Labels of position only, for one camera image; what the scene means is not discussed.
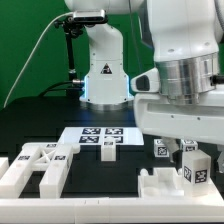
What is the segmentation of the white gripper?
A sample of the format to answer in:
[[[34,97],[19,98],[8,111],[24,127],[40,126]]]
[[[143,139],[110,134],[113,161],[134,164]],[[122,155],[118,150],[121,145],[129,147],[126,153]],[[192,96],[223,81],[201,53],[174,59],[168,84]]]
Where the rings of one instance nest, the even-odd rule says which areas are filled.
[[[224,92],[207,92],[197,105],[185,106],[172,105],[159,94],[137,94],[134,115],[143,134],[163,136],[172,163],[179,152],[176,139],[218,144],[218,171],[224,173]]]

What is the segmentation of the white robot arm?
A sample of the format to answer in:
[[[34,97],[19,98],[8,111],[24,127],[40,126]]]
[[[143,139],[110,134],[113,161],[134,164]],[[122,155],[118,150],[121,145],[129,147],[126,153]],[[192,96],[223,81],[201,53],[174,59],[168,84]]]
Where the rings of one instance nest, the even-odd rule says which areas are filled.
[[[87,27],[90,66],[80,97],[96,109],[136,93],[134,117],[144,134],[160,136],[171,152],[178,139],[217,144],[224,161],[224,77],[219,75],[217,22],[221,0],[65,0],[72,19]],[[132,80],[123,73],[121,35],[108,15],[134,11],[154,67]]]

